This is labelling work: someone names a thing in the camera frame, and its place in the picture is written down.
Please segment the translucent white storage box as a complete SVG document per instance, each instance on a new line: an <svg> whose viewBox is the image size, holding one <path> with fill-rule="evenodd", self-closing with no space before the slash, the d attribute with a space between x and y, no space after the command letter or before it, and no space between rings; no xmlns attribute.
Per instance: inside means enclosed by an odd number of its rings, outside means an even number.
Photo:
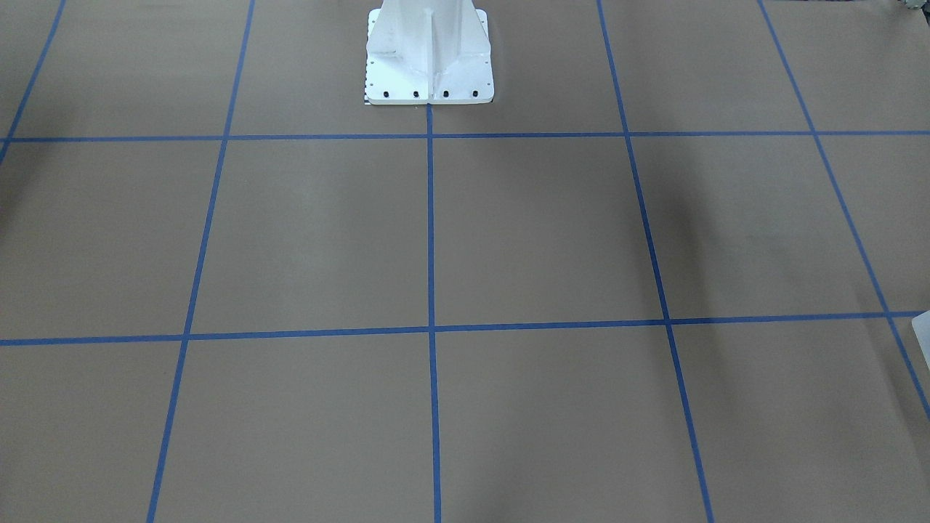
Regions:
<svg viewBox="0 0 930 523"><path fill-rule="evenodd" d="M911 330L920 347L921 355L923 355L924 364L926 364L927 370L929 370L929 349L930 349L930 333L929 333L929 321L930 321L930 311L922 312L911 319Z"/></svg>

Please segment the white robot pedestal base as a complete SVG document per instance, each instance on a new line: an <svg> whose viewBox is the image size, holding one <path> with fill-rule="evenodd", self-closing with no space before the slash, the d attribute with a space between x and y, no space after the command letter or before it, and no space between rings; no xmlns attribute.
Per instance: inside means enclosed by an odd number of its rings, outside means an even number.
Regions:
<svg viewBox="0 0 930 523"><path fill-rule="evenodd" d="M494 100L488 14L474 2L384 1L369 11L366 29L365 103Z"/></svg>

